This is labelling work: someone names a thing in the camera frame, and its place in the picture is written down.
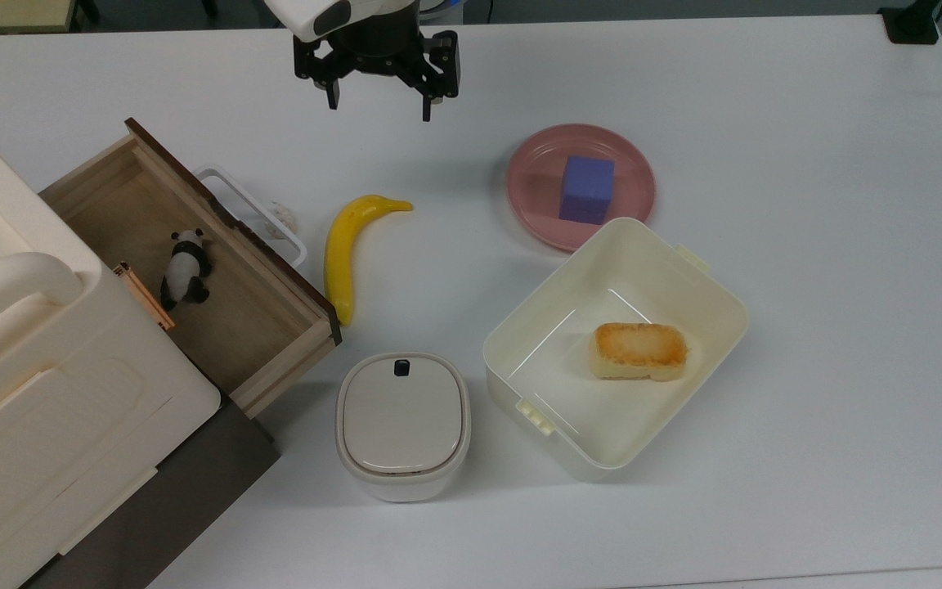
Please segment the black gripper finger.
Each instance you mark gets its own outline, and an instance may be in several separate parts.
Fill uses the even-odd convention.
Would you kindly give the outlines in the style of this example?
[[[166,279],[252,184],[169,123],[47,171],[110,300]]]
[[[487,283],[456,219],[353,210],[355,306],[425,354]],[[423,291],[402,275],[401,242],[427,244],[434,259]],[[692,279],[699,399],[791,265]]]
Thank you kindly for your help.
[[[405,52],[406,85],[421,96],[422,120],[430,122],[433,106],[460,93],[460,46],[455,30],[430,37],[418,34]]]
[[[324,91],[330,110],[337,110],[340,97],[339,75],[325,57],[317,55],[324,41],[317,38],[306,42],[293,37],[293,70],[299,79],[310,79],[318,89]]]

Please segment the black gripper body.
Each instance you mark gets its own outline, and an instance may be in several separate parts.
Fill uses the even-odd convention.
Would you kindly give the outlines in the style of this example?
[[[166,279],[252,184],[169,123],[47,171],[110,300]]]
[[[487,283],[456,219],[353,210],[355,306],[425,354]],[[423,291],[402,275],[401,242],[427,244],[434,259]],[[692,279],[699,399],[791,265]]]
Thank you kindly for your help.
[[[330,53],[322,60],[324,79],[341,79],[353,71],[398,77],[403,81],[431,79],[419,33],[419,8],[369,16],[326,36]]]

